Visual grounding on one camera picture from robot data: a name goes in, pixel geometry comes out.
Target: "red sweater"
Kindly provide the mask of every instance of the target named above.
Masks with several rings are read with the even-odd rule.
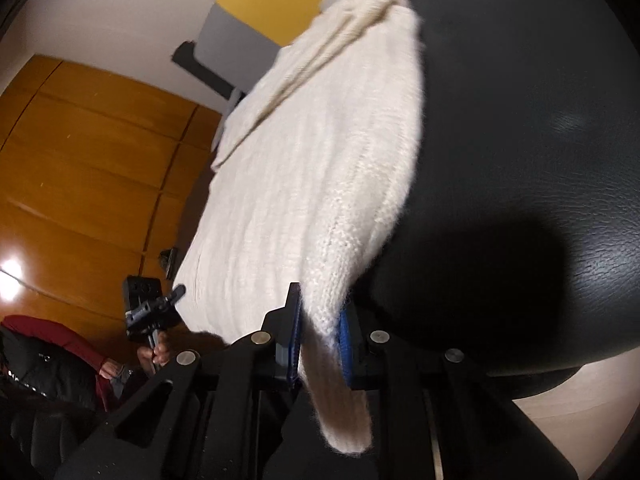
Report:
[[[98,352],[84,337],[55,321],[31,316],[6,316],[0,324],[12,332],[37,337],[47,343],[61,346],[81,358],[96,371],[95,393],[102,401],[104,410],[109,411],[114,406],[111,383],[98,374],[107,357]]]

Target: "gray panel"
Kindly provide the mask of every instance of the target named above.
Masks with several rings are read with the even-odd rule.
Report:
[[[243,92],[249,92],[271,68],[280,47],[242,23],[218,4],[200,31],[195,59]]]

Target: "hand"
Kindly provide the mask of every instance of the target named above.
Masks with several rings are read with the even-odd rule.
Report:
[[[158,344],[153,350],[147,346],[138,348],[138,360],[145,370],[149,367],[152,359],[155,364],[160,366],[164,366],[171,360],[168,339],[166,332],[158,332]]]
[[[113,379],[122,371],[122,366],[119,362],[107,357],[98,373],[105,379]]]

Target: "white knit sweater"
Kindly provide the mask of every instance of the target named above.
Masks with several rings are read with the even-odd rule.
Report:
[[[302,285],[302,362],[327,442],[370,446],[335,343],[347,291],[393,229],[422,110],[408,0],[340,0],[284,48],[228,118],[207,206],[175,283],[193,331],[232,342]]]

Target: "metal bolt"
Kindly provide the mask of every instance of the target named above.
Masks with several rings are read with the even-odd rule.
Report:
[[[465,355],[462,353],[462,350],[449,348],[449,350],[444,352],[444,358],[450,363],[459,363],[465,358]]]
[[[178,361],[179,365],[190,365],[196,360],[196,354],[191,350],[185,350],[184,352],[180,352],[175,360]]]
[[[371,332],[369,337],[374,343],[380,344],[386,343],[387,341],[389,341],[389,339],[391,339],[391,336],[384,330],[374,330],[373,332]]]
[[[271,341],[271,334],[269,332],[254,332],[251,334],[251,341],[257,345],[264,345]]]

